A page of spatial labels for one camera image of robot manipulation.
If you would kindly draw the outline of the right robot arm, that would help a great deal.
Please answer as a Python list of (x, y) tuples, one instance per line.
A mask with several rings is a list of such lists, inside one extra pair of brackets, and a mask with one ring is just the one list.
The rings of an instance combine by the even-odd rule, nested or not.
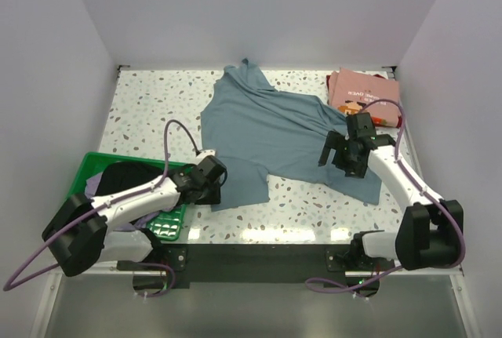
[(401, 156), (397, 140), (377, 133), (369, 114), (348, 116), (346, 123), (347, 134), (328, 132), (319, 165), (332, 162), (347, 177), (375, 173), (403, 216), (395, 232), (355, 234), (344, 260), (360, 270), (377, 259), (397, 261), (407, 271), (458, 266), (466, 253), (460, 203), (430, 189)]

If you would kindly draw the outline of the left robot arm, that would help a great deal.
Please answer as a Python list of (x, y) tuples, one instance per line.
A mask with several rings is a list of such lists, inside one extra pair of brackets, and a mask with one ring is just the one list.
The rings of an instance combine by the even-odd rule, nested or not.
[(42, 239), (68, 277), (107, 261), (131, 261), (154, 269), (162, 262), (156, 237), (150, 231), (119, 229), (149, 213), (196, 203), (226, 178), (226, 166), (208, 154), (195, 165), (125, 191), (94, 198), (73, 194), (42, 232)]

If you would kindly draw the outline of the blue t-shirt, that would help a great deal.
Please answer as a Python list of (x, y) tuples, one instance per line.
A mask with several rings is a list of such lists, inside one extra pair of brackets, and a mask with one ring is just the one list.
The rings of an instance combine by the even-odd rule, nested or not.
[(375, 173), (350, 178), (318, 163), (328, 132), (347, 132), (345, 116), (316, 96), (277, 90), (248, 60), (224, 68), (201, 124), (203, 148), (227, 168), (214, 212), (268, 202), (270, 175), (325, 184), (372, 205), (380, 201)]

